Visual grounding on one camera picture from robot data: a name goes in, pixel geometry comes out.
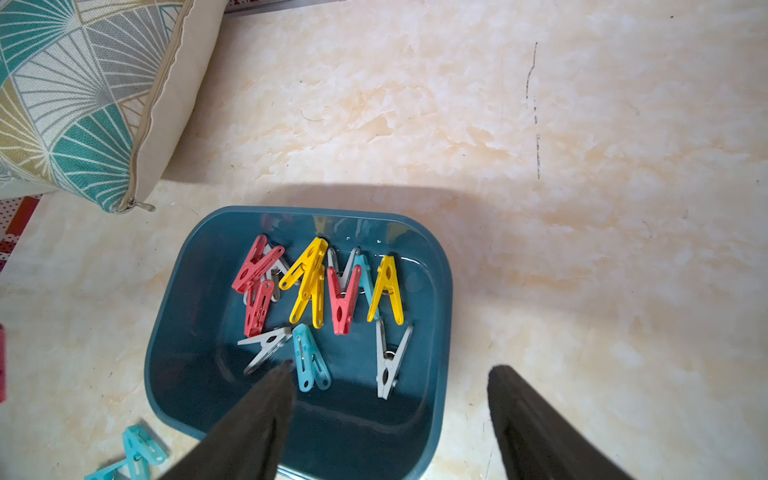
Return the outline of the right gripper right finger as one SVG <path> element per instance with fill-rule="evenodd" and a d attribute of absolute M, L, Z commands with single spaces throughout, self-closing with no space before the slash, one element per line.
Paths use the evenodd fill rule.
<path fill-rule="evenodd" d="M 508 365 L 487 385 L 490 417 L 509 479 L 627 479 L 629 475 Z"/>

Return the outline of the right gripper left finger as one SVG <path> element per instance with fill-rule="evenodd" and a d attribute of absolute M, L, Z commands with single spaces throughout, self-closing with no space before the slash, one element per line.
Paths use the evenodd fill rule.
<path fill-rule="evenodd" d="M 274 479 L 296 400 L 295 363 L 270 370 L 165 479 Z"/>

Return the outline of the red clothespin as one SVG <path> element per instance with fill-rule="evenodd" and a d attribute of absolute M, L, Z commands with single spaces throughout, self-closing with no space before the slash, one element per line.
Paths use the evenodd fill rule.
<path fill-rule="evenodd" d="M 278 245 L 266 251 L 268 246 L 269 242 L 266 235 L 262 234 L 256 237 L 232 283 L 232 288 L 235 291 L 240 294 L 246 293 L 279 263 L 285 253 L 285 248 Z"/>
<path fill-rule="evenodd" d="M 354 318 L 362 267 L 355 265 L 347 290 L 342 293 L 339 279 L 333 267 L 327 268 L 332 325 L 335 335 L 348 335 Z"/>
<path fill-rule="evenodd" d="M 275 283 L 272 280 L 265 280 L 252 283 L 246 291 L 244 326 L 246 337 L 250 338 L 262 333 L 274 289 Z"/>

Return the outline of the yellow clothespin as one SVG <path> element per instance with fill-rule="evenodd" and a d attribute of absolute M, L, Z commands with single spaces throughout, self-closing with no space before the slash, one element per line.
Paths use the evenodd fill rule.
<path fill-rule="evenodd" d="M 311 305 L 312 325 L 321 329 L 324 325 L 325 268 L 320 263 L 301 285 L 299 295 L 289 315 L 289 322 L 297 324 L 308 305 Z"/>
<path fill-rule="evenodd" d="M 405 323 L 402 297 L 400 293 L 395 258 L 390 255 L 386 255 L 382 258 L 377 269 L 377 278 L 367 314 L 368 322 L 372 322 L 376 318 L 376 311 L 384 293 L 389 296 L 396 324 L 402 326 Z"/>
<path fill-rule="evenodd" d="M 303 281 L 312 274 L 314 268 L 320 263 L 323 264 L 327 248 L 327 241 L 316 237 L 283 276 L 279 282 L 279 288 L 288 290 L 298 281 L 301 281 L 302 285 Z"/>

